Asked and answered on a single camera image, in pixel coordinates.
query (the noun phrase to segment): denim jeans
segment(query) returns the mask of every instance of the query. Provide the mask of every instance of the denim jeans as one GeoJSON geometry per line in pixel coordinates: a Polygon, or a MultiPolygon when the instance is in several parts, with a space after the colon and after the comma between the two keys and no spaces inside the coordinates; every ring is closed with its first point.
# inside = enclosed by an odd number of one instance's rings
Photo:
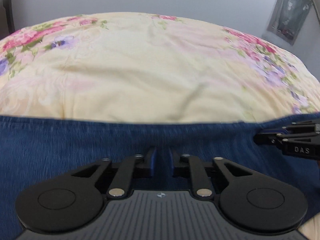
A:
{"type": "Polygon", "coordinates": [[[78,166],[109,157],[144,154],[158,147],[155,177],[138,181],[145,189],[186,189],[172,178],[169,147],[210,161],[222,156],[299,188],[308,199],[304,221],[320,212],[319,168],[315,161],[282,155],[274,146],[257,146],[260,129],[320,118],[294,115],[266,123],[139,125],[0,116],[0,239],[14,239],[21,228],[14,202],[24,188],[78,166]]]}

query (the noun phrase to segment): metal pin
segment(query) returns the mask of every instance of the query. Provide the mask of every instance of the metal pin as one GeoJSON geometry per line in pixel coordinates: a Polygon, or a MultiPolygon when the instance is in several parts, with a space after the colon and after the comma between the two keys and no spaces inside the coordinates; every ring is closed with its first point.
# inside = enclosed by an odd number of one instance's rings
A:
{"type": "Polygon", "coordinates": [[[201,188],[197,190],[197,195],[201,197],[209,197],[212,195],[212,191],[207,188],[201,188]]]}
{"type": "Polygon", "coordinates": [[[114,197],[121,197],[124,195],[124,190],[122,188],[113,188],[109,190],[109,194],[114,197]]]}

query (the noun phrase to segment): cream fabric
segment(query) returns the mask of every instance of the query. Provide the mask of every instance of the cream fabric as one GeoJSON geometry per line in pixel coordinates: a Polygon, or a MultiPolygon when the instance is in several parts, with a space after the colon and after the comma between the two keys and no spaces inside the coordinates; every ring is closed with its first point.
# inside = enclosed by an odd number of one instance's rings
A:
{"type": "MultiPolygon", "coordinates": [[[[0,41],[0,114],[130,123],[264,122],[320,109],[320,84],[266,41],[143,13],[61,18],[0,41]]],[[[301,227],[320,239],[319,216],[301,227]]]]}

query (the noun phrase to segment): gray ribbed plate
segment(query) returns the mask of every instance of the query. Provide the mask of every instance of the gray ribbed plate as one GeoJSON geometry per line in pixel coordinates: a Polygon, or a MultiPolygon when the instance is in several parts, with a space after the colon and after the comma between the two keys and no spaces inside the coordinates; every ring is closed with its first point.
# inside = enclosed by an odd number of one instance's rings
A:
{"type": "Polygon", "coordinates": [[[188,191],[135,190],[125,200],[111,201],[91,224],[61,235],[25,231],[17,240],[306,240],[298,231],[258,236],[235,228],[212,202],[188,191]]]}

